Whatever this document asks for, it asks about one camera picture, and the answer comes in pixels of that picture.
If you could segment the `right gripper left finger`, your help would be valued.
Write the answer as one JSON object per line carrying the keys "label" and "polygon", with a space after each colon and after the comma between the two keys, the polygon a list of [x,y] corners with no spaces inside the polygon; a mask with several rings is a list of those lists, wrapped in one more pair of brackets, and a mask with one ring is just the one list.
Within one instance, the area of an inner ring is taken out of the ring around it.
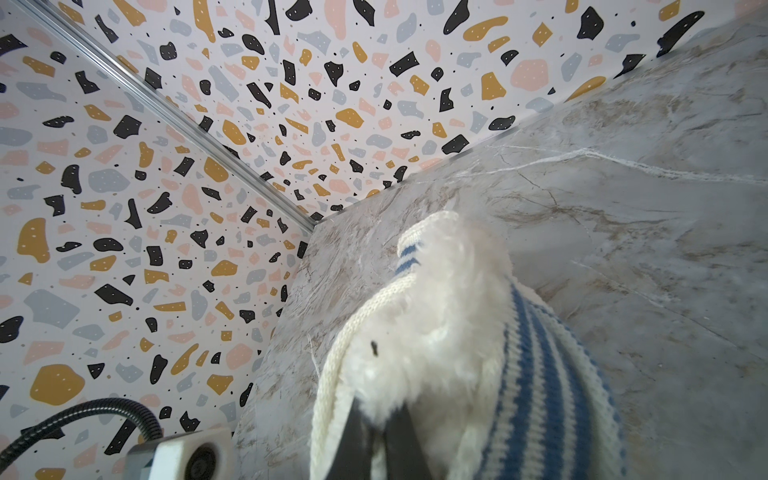
{"label": "right gripper left finger", "polygon": [[370,480],[376,430],[355,398],[350,407],[327,480]]}

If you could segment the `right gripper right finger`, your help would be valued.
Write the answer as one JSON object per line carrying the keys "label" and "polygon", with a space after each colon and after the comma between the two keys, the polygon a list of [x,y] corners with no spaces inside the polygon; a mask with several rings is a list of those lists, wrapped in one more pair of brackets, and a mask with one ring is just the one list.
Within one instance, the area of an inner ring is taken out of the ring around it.
{"label": "right gripper right finger", "polygon": [[390,415],[383,439],[388,480],[432,479],[406,405]]}

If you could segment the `blue white striped knit sweater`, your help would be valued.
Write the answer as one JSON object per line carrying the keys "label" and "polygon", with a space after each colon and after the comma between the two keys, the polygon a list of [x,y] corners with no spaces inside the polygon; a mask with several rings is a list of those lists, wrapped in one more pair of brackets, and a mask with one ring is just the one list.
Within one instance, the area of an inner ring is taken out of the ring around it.
{"label": "blue white striped knit sweater", "polygon": [[[513,264],[511,281],[495,409],[469,479],[623,478],[621,422],[604,376],[574,333],[514,276]],[[346,352],[361,322],[386,299],[386,285],[352,314],[326,356],[310,437],[314,479],[326,479],[355,399],[341,378]],[[387,479],[385,426],[374,428],[371,479]]]}

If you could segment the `white fluffy teddy bear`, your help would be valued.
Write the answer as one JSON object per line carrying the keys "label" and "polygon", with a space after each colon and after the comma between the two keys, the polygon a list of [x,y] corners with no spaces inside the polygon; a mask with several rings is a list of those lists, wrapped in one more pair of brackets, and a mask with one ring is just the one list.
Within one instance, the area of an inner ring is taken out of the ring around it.
{"label": "white fluffy teddy bear", "polygon": [[398,256],[341,378],[374,427],[407,408],[434,478],[469,479],[495,409],[512,264],[501,242],[452,211],[413,225]]}

